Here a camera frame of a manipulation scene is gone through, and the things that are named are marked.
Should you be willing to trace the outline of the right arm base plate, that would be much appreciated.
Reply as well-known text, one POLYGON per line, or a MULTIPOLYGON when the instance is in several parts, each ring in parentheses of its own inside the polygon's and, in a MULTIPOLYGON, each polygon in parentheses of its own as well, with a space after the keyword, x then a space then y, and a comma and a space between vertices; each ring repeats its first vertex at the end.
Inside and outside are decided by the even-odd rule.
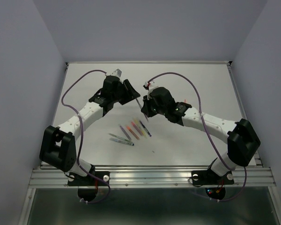
POLYGON ((226 195, 226 185, 233 185, 232 172, 219 176, 211 170, 196 170, 191 172, 188 182, 194 187, 205 187, 207 196, 215 200, 223 200, 226 195))

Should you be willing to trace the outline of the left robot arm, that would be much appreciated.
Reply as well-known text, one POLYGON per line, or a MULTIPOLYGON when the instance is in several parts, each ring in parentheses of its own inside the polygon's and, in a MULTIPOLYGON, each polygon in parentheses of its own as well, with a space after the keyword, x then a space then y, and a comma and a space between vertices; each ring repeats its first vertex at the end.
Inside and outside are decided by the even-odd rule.
POLYGON ((48 126, 44 131, 39 158, 63 172, 77 174, 79 180, 91 184, 95 179, 94 166, 80 159, 81 150, 76 141, 83 141, 84 131, 104 117, 115 103, 127 104, 140 97, 130 82, 117 76, 107 76, 97 91, 80 111, 57 127, 48 126))

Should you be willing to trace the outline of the purple pen white label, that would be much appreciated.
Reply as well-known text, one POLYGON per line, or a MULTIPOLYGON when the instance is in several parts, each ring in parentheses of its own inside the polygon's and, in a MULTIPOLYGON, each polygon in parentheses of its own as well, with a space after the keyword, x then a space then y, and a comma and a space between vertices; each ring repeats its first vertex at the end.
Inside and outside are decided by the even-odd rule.
POLYGON ((140 104, 138 98, 136 98, 136 102, 137 102, 137 104, 138 104, 138 106, 139 106, 139 108, 140 108, 140 110, 141 110, 141 113, 144 115, 146 121, 148 122, 148 117, 147 117, 147 115, 146 115, 145 113, 142 112, 142 106, 141 106, 141 104, 140 104))

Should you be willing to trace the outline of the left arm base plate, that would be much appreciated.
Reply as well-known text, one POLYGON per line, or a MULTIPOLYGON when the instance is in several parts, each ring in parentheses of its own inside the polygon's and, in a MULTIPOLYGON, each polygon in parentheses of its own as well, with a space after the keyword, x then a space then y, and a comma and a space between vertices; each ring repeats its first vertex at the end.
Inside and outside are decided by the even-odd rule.
POLYGON ((67 177, 69 187, 77 187, 77 195, 80 202, 85 204, 95 204, 102 202, 110 193, 109 189, 109 171, 96 171, 95 176, 104 182, 98 181, 90 176, 82 177, 70 172, 67 177))

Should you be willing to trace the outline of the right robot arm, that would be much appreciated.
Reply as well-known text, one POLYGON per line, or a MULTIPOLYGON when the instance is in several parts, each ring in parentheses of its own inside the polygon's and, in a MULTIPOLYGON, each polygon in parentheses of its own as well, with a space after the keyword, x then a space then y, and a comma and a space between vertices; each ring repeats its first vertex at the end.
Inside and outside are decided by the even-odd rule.
POLYGON ((141 112, 151 118, 164 116, 169 122, 205 132, 208 139, 216 137, 227 145, 227 151, 218 155, 206 171, 207 180, 217 183, 237 166, 247 167, 261 141, 252 124, 246 120, 224 120, 200 112, 195 107, 174 100, 164 87, 156 87, 143 97, 141 112))

